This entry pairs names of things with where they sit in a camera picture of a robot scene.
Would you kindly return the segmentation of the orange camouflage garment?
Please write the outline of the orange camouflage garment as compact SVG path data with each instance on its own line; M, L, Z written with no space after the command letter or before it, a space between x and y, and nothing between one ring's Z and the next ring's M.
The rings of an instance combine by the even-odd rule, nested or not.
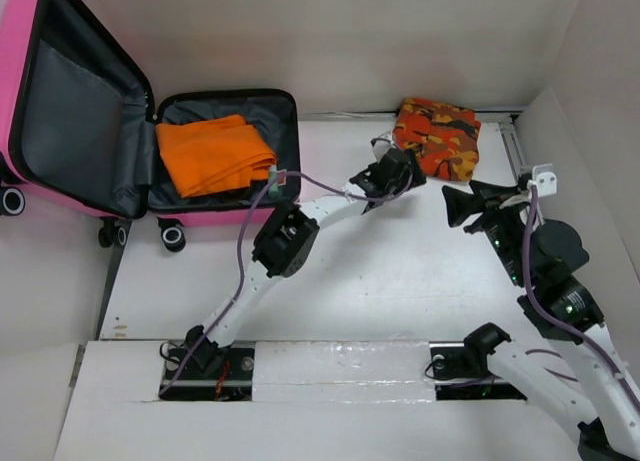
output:
M414 152L426 176L468 182L479 163L480 128L472 109L406 97L393 136L401 148Z

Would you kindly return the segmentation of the green white tube bottle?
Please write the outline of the green white tube bottle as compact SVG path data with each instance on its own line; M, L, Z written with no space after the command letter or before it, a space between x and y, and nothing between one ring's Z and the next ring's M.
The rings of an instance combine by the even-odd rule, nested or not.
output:
M273 165L268 170L268 190L267 196L270 199L279 199L282 194L282 188L286 185L287 170L279 169Z

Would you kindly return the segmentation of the orange cloth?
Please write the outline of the orange cloth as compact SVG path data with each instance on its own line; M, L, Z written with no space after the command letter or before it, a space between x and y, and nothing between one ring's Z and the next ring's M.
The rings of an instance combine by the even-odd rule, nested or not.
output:
M266 181L277 156L240 115L156 126L160 156L182 198L249 188Z

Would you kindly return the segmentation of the pink suitcase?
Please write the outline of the pink suitcase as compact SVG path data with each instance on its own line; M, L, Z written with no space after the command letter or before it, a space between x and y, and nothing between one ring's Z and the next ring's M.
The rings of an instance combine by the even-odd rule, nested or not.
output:
M156 126L240 115L277 156L279 199L262 183L182 198L160 156ZM156 217L165 248L185 247L188 226L255 221L296 200L296 102L280 89L181 93L156 102L135 61L82 0L7 0L1 17L1 212L21 214L27 194L101 221L103 247L124 245L124 225Z

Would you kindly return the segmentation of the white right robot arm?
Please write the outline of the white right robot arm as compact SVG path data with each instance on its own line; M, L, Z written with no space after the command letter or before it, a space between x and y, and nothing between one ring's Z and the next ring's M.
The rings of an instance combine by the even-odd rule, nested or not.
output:
M574 275L589 255L569 224L538 214L540 199L557 191L555 174L524 175L514 186L472 181L469 187L443 187L449 225L486 235L512 283L525 291L518 299L525 317L581 389L536 364L494 323L459 344L432 349L426 375L453 389L502 379L565 431L581 459L638 459L639 388L595 298Z

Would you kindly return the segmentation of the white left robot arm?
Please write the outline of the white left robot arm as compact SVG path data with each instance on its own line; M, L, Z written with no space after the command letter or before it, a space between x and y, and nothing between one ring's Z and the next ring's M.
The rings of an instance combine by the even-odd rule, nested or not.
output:
M205 378L216 375L251 312L277 283L304 266L323 229L364 215L426 183L415 153L396 146L389 147L379 160L340 188L327 186L301 172L288 175L304 179L326 194L302 203L277 205L255 236L248 261L242 260L246 228L240 229L236 246L238 287L205 322L187 332L181 369L190 367Z

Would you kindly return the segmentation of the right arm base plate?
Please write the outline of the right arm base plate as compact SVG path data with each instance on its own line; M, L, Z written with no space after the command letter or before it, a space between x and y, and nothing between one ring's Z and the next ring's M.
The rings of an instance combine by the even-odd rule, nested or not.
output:
M434 342L424 376L433 382L436 401L526 401L517 388L483 370L462 342Z

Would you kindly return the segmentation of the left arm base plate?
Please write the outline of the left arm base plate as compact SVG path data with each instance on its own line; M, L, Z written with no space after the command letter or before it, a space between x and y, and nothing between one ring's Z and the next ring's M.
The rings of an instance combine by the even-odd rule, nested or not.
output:
M187 349L173 342L165 342L159 348L164 361L159 386L159 398L163 401L211 401L245 402L252 400L255 345L232 345L220 360L215 360L202 370L190 359L175 382Z

